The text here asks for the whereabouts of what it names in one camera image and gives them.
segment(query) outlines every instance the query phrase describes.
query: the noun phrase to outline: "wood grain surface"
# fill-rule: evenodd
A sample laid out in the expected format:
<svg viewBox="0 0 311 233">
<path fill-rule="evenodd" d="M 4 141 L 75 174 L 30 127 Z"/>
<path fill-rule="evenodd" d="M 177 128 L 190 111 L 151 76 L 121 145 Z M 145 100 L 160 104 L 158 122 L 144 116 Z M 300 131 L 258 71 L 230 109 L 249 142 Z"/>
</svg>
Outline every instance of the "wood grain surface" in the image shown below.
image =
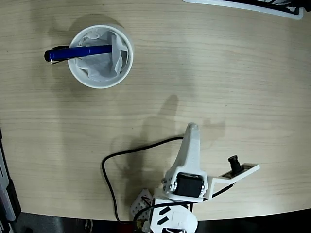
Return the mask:
<svg viewBox="0 0 311 233">
<path fill-rule="evenodd" d="M 311 14 L 301 21 L 181 0 L 3 0 L 0 124 L 22 210 L 114 219 L 101 160 L 201 129 L 209 175 L 228 157 L 261 170 L 194 206 L 199 220 L 311 208 Z M 82 29 L 117 23 L 132 36 L 129 76 L 83 86 L 44 51 Z M 108 162 L 119 205 L 160 185 L 180 142 Z"/>
</svg>

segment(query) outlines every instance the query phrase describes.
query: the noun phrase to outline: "paper cup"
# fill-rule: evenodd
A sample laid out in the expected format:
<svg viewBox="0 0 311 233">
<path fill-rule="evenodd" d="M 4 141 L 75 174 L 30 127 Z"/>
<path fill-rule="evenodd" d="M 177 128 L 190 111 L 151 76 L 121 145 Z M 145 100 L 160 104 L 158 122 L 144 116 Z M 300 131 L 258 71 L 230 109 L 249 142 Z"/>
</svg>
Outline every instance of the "paper cup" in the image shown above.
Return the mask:
<svg viewBox="0 0 311 233">
<path fill-rule="evenodd" d="M 68 60 L 69 69 L 74 75 L 74 77 L 85 86 L 89 86 L 96 89 L 105 89 L 120 83 L 130 72 L 130 69 L 133 65 L 134 60 L 134 43 L 130 35 L 124 30 L 123 27 L 115 24 L 105 24 L 105 25 L 94 25 L 80 31 L 72 40 L 69 47 L 77 47 L 79 41 L 91 30 L 95 28 L 106 28 L 108 31 L 112 31 L 118 34 L 126 43 L 128 47 L 128 59 L 124 69 L 120 72 L 117 77 L 111 78 L 105 81 L 95 81 L 88 77 L 88 74 L 85 70 L 82 70 L 77 67 L 75 59 Z"/>
</svg>

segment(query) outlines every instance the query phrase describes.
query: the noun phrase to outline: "black wire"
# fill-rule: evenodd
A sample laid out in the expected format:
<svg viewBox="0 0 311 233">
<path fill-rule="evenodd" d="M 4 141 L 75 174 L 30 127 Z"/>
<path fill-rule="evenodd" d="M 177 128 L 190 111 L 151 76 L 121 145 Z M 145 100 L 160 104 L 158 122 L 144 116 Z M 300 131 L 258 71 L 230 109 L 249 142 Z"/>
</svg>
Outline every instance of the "black wire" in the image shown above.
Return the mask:
<svg viewBox="0 0 311 233">
<path fill-rule="evenodd" d="M 232 183 L 232 184 L 228 185 L 227 187 L 224 187 L 224 188 L 221 189 L 220 191 L 214 193 L 213 196 L 212 196 L 212 198 L 215 198 L 215 197 L 217 197 L 218 195 L 224 193 L 225 191 L 231 189 L 231 188 L 233 187 L 234 184 L 235 184 L 235 183 Z"/>
<path fill-rule="evenodd" d="M 160 142 L 157 142 L 157 143 L 154 143 L 154 144 L 151 144 L 149 146 L 144 146 L 144 147 L 140 147 L 140 148 L 136 148 L 136 149 L 132 149 L 132 150 L 126 150 L 126 151 L 121 151 L 121 152 L 117 152 L 117 153 L 114 153 L 114 154 L 111 154 L 107 157 L 105 157 L 102 161 L 102 171 L 103 171 L 103 174 L 104 174 L 104 178 L 107 182 L 107 185 L 109 187 L 109 190 L 110 190 L 110 193 L 111 193 L 111 197 L 112 197 L 112 200 L 113 200 L 113 207 L 114 207 L 114 212 L 115 212 L 115 217 L 116 217 L 116 220 L 118 223 L 120 224 L 129 224 L 127 222 L 122 222 L 120 219 L 119 219 L 119 216 L 118 216 L 118 208 L 117 208 L 117 201 L 116 201 L 116 197 L 115 197 L 115 194 L 113 192 L 113 189 L 112 189 L 112 186 L 111 186 L 111 183 L 108 179 L 108 176 L 107 176 L 107 173 L 106 173 L 106 169 L 105 169 L 105 163 L 108 159 L 112 158 L 112 157 L 115 157 L 115 156 L 118 156 L 118 155 L 123 155 L 123 154 L 130 154 L 130 153 L 136 153 L 136 152 L 139 152 L 139 151 L 142 151 L 142 150 L 147 150 L 147 149 L 150 149 L 150 148 L 153 148 L 153 147 L 157 147 L 157 146 L 160 146 L 162 144 L 165 144 L 165 143 L 168 143 L 168 142 L 172 142 L 172 141 L 175 141 L 175 140 L 182 140 L 184 137 L 173 137 L 173 138 L 169 138 L 169 139 L 166 139 L 164 141 L 160 141 Z"/>
<path fill-rule="evenodd" d="M 113 188 L 111 186 L 111 183 L 109 181 L 109 178 L 107 176 L 107 173 L 106 173 L 106 169 L 105 169 L 105 163 L 107 162 L 108 159 L 112 158 L 112 157 L 115 157 L 115 156 L 119 156 L 119 155 L 123 155 L 123 154 L 130 154 L 130 153 L 136 153 L 136 152 L 139 152 L 139 151 L 142 151 L 142 150 L 147 150 L 147 149 L 151 149 L 153 147 L 157 147 L 157 146 L 160 146 L 162 144 L 165 144 L 165 143 L 168 143 L 168 142 L 172 142 L 172 141 L 175 141 L 175 140 L 182 140 L 183 137 L 180 136 L 180 137 L 173 137 L 173 138 L 169 138 L 169 139 L 166 139 L 164 141 L 160 141 L 160 142 L 157 142 L 157 143 L 154 143 L 154 144 L 151 144 L 151 145 L 148 145 L 148 146 L 144 146 L 144 147 L 139 147 L 139 148 L 136 148 L 136 149 L 131 149 L 131 150 L 126 150 L 126 151 L 121 151 L 121 152 L 117 152 L 117 153 L 114 153 L 114 154 L 111 154 L 107 157 L 105 157 L 102 161 L 102 171 L 103 171 L 103 174 L 104 174 L 104 178 L 107 182 L 107 185 L 109 187 L 109 190 L 110 190 L 110 193 L 111 193 L 111 197 L 112 197 L 112 200 L 113 200 L 113 206 L 114 206 L 114 212 L 115 212 L 115 217 L 116 217 L 116 220 L 118 223 L 120 224 L 129 224 L 127 222 L 122 222 L 120 219 L 119 219 L 119 215 L 118 215 L 118 208 L 117 208 L 117 201 L 116 201 L 116 197 L 115 197 L 115 194 L 113 192 Z M 229 190 L 230 188 L 233 187 L 235 183 L 233 184 L 230 184 L 228 185 L 227 187 L 221 189 L 220 191 L 216 192 L 213 194 L 213 198 L 222 194 L 223 192 Z M 193 209 L 193 202 L 190 202 L 190 201 L 181 201 L 181 202 L 173 202 L 173 203 L 163 203 L 163 204 L 157 204 L 157 205 L 151 205 L 151 206 L 147 206 L 146 208 L 143 208 L 141 209 L 140 211 L 138 211 L 135 216 L 134 216 L 134 219 L 133 219 L 133 224 L 134 224 L 134 229 L 136 230 L 137 229 L 137 220 L 139 218 L 139 216 L 147 211 L 147 210 L 152 210 L 152 209 L 155 209 L 155 208 L 160 208 L 160 207 L 167 207 L 167 206 L 177 206 L 177 205 L 189 205 L 190 204 L 190 211 L 192 211 Z"/>
</svg>

